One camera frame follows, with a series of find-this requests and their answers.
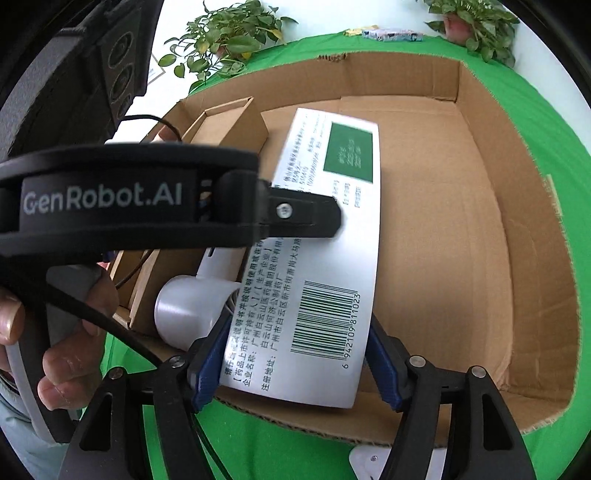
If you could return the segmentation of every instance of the green square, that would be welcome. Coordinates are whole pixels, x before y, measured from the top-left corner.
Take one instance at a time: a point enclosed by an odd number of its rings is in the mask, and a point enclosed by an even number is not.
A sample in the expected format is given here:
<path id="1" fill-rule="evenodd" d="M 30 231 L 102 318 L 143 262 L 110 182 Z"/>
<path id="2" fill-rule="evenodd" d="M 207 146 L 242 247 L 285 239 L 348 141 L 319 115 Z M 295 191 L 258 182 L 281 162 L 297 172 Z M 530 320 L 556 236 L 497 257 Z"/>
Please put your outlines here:
<path id="1" fill-rule="evenodd" d="M 374 137 L 371 132 L 333 123 L 324 171 L 374 182 Z"/>

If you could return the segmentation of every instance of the bolt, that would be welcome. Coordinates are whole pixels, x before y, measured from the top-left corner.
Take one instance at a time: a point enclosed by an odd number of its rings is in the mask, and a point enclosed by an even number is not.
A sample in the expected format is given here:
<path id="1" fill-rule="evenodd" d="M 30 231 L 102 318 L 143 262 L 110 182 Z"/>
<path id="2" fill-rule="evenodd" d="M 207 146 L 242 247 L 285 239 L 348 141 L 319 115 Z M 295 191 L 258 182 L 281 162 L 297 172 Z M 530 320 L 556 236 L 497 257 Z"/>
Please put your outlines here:
<path id="1" fill-rule="evenodd" d="M 109 378 L 111 380 L 117 380 L 121 377 L 123 377 L 123 369 L 121 367 L 115 367 L 109 371 Z"/>
<path id="2" fill-rule="evenodd" d="M 485 378 L 486 377 L 486 370 L 484 367 L 480 367 L 479 365 L 472 367 L 472 375 L 478 378 Z"/>
<path id="3" fill-rule="evenodd" d="M 182 367 L 184 365 L 184 358 L 180 355 L 174 356 L 170 359 L 170 364 L 173 368 Z"/>
<path id="4" fill-rule="evenodd" d="M 277 205 L 277 216 L 284 220 L 289 218 L 294 213 L 293 207 L 289 203 L 280 203 Z"/>
<path id="5" fill-rule="evenodd" d="M 422 368 L 427 364 L 427 361 L 420 355 L 413 355 L 409 362 L 413 367 L 417 368 Z"/>

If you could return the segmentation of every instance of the green tablecloth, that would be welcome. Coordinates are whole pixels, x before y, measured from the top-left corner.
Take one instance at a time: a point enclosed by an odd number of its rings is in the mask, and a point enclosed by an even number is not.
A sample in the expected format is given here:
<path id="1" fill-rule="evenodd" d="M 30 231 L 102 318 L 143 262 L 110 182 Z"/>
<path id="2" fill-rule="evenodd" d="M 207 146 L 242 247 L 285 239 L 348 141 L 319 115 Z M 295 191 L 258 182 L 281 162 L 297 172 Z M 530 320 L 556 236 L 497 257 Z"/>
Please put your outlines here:
<path id="1" fill-rule="evenodd" d="M 591 157 L 560 115 L 522 77 L 498 63 L 486 64 L 440 38 L 422 43 L 376 42 L 341 34 L 310 37 L 253 56 L 246 72 L 345 51 L 403 51 L 465 62 L 511 117 L 541 174 L 551 174 L 563 211 L 582 317 L 576 395 L 553 425 L 525 435 L 538 480 L 556 480 L 573 459 L 591 427 Z M 223 81 L 213 77 L 208 86 Z M 122 365 L 142 371 L 151 365 L 107 339 L 103 371 Z M 166 479 L 154 410 L 144 410 L 155 480 Z M 354 480 L 351 445 L 322 439 L 256 419 L 216 401 L 200 414 L 208 438 L 235 480 Z"/>

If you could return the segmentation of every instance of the white cup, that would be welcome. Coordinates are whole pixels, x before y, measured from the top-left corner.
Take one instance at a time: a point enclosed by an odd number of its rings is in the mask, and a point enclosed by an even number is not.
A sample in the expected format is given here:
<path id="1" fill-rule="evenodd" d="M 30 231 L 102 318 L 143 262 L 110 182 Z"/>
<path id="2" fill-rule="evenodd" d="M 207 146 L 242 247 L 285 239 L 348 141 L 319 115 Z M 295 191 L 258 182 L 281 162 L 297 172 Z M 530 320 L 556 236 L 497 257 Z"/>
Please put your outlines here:
<path id="1" fill-rule="evenodd" d="M 167 344 L 187 351 L 198 338 L 206 337 L 225 303 L 240 284 L 197 275 L 170 279 L 156 299 L 154 320 Z"/>

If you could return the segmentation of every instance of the white wall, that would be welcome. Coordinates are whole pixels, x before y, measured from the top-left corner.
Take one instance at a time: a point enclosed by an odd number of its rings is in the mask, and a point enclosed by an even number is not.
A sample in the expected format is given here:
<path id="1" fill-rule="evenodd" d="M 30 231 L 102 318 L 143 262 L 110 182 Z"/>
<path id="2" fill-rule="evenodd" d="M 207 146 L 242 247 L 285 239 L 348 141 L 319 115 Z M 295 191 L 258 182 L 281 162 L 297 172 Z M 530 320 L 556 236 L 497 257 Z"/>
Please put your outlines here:
<path id="1" fill-rule="evenodd" d="M 209 0 L 206 4 L 209 9 L 215 9 L 227 6 L 231 1 Z M 298 25 L 285 26 L 287 41 L 372 24 L 433 34 L 424 24 L 433 16 L 428 14 L 423 0 L 271 0 L 270 4 L 279 7 L 278 15 L 286 15 L 299 22 Z M 168 47 L 163 45 L 166 39 L 184 33 L 187 21 L 203 13 L 199 0 L 165 0 L 154 40 L 156 57 L 169 52 Z M 591 152 L 591 109 L 562 65 L 525 25 L 519 26 L 514 50 L 517 60 L 515 70 L 554 106 Z M 178 79 L 169 68 L 148 86 L 144 97 L 134 100 L 128 113 L 163 116 L 187 95 L 189 86 L 195 80 L 192 74 Z M 154 122 L 149 120 L 124 122 L 113 140 L 139 141 L 153 125 Z"/>

